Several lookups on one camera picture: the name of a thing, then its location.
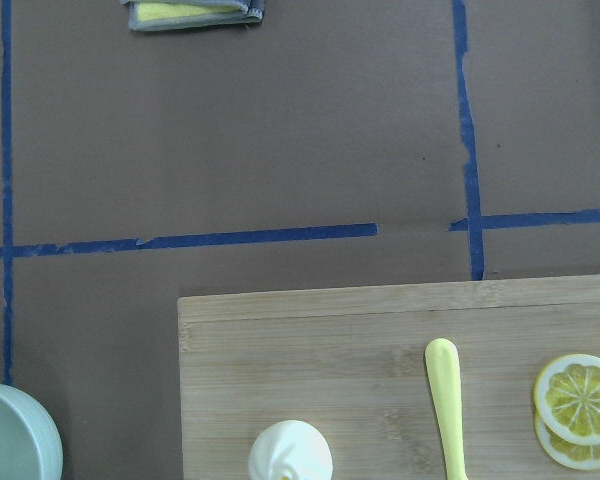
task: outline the plastic knife handle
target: plastic knife handle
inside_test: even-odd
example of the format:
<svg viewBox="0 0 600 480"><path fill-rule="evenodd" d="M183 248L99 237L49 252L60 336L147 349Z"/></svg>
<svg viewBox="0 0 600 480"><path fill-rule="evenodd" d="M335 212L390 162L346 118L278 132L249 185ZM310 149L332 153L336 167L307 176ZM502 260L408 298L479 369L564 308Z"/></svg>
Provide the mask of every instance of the plastic knife handle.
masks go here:
<svg viewBox="0 0 600 480"><path fill-rule="evenodd" d="M427 345L424 355L442 438L447 480L467 480L462 444L462 397L458 349L446 338L437 338Z"/></svg>

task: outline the wooden cutting board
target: wooden cutting board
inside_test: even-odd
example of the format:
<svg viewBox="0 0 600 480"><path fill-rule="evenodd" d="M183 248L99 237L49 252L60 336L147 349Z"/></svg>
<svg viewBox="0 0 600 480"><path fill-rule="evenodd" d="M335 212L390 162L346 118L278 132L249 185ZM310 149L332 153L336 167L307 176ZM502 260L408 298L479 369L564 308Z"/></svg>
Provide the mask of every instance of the wooden cutting board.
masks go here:
<svg viewBox="0 0 600 480"><path fill-rule="evenodd" d="M458 347L471 480L600 479L561 467L533 429L554 357L600 356L600 275L182 298L186 479L247 480L271 424L304 420L334 480L441 480L424 348Z"/></svg>

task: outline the yellow lemon slice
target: yellow lemon slice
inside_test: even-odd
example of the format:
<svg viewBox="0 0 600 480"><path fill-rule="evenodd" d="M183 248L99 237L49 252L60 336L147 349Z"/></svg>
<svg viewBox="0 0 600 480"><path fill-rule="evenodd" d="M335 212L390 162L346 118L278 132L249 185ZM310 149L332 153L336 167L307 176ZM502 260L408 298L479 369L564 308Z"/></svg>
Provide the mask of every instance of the yellow lemon slice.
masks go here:
<svg viewBox="0 0 600 480"><path fill-rule="evenodd" d="M600 468L600 444L576 445L553 433L536 412L536 435L545 452L560 465L576 470Z"/></svg>
<svg viewBox="0 0 600 480"><path fill-rule="evenodd" d="M542 421L577 445L600 445L600 358L572 354L549 363L536 380Z"/></svg>

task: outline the green bowl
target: green bowl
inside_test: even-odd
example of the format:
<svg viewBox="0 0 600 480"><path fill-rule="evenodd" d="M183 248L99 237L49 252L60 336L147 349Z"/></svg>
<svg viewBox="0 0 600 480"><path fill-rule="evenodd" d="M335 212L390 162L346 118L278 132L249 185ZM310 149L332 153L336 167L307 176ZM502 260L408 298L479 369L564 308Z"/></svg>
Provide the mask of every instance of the green bowl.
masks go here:
<svg viewBox="0 0 600 480"><path fill-rule="evenodd" d="M62 444L47 411L26 393L0 385L0 480L59 480Z"/></svg>

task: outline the white meringue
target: white meringue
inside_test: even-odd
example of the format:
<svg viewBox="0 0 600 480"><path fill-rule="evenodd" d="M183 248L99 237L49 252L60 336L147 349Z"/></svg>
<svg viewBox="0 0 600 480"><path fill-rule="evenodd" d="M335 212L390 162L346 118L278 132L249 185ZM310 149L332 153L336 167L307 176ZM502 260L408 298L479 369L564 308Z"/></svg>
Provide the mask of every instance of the white meringue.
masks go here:
<svg viewBox="0 0 600 480"><path fill-rule="evenodd" d="M251 447L251 480L331 480L331 450L322 434L299 420L285 420L262 432Z"/></svg>

